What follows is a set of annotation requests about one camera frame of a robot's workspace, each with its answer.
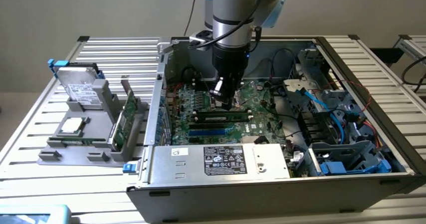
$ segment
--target blue memory slot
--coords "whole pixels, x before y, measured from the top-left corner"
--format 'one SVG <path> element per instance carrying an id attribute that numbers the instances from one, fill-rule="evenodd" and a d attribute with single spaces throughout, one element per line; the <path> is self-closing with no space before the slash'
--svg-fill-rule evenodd
<path id="1" fill-rule="evenodd" d="M 225 129 L 217 129 L 217 130 L 190 130 L 189 136 L 218 136 L 218 135 L 226 135 Z"/>

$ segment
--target green expansion card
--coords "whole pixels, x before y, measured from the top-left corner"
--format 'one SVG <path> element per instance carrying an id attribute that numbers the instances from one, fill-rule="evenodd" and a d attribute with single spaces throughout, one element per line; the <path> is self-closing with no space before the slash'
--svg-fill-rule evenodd
<path id="1" fill-rule="evenodd" d="M 194 91 L 183 85 L 168 94 L 172 109 L 172 145 L 253 143 L 265 136 L 270 143 L 285 143 L 283 132 L 277 130 L 278 117 L 259 105 L 263 83 L 251 81 L 235 93 L 234 108 L 219 108 L 207 92 Z"/>
<path id="2" fill-rule="evenodd" d="M 113 126 L 112 147 L 117 151 L 121 150 L 122 146 L 128 143 L 136 112 L 137 98 L 134 97 L 133 91 L 129 91 L 122 112 L 120 113 L 118 120 Z"/>

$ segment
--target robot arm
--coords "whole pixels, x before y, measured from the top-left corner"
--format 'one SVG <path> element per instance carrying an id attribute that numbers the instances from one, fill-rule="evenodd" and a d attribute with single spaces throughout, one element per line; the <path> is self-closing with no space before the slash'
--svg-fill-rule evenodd
<path id="1" fill-rule="evenodd" d="M 282 4 L 283 0 L 206 0 L 205 24 L 213 33 L 198 35 L 189 48 L 213 48 L 211 63 L 218 79 L 210 93 L 223 103 L 223 108 L 231 107 L 237 85 L 247 67 L 254 27 L 259 39 L 259 25 L 267 23 L 269 27 L 273 26 L 271 20 L 277 20 Z"/>

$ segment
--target blue cable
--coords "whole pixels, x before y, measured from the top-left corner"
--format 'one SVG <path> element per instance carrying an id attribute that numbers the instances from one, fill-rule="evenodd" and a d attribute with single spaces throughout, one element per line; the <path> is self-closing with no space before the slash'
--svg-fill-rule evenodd
<path id="1" fill-rule="evenodd" d="M 329 109 L 326 103 L 323 103 L 323 102 L 321 102 L 318 99 L 315 99 L 315 98 L 313 97 L 313 95 L 311 95 L 310 93 L 307 93 L 307 92 L 305 92 L 303 95 L 306 95 L 307 98 L 310 98 L 310 99 L 313 100 L 313 102 L 315 102 L 317 104 L 322 105 L 323 108 L 326 109 L 326 111 L 330 112 L 330 109 Z M 335 115 L 334 115 L 331 112 L 330 112 L 330 117 L 331 117 L 331 119 L 334 120 L 334 122 L 335 122 L 335 124 L 337 124 L 337 126 L 338 126 L 338 129 L 339 129 L 339 133 L 341 133 L 339 144 L 343 144 L 343 139 L 345 139 L 343 127 L 342 127 L 342 125 L 341 125 L 341 122 L 339 122 L 338 118 L 335 117 Z"/>

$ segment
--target warning label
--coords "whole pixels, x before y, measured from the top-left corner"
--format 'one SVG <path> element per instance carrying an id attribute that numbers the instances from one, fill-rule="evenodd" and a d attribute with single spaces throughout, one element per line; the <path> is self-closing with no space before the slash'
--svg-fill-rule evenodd
<path id="1" fill-rule="evenodd" d="M 93 91 L 90 84 L 69 84 L 68 88 L 81 105 L 101 104 L 98 95 Z"/>
<path id="2" fill-rule="evenodd" d="M 203 173 L 207 176 L 246 174 L 242 146 L 203 147 Z"/>

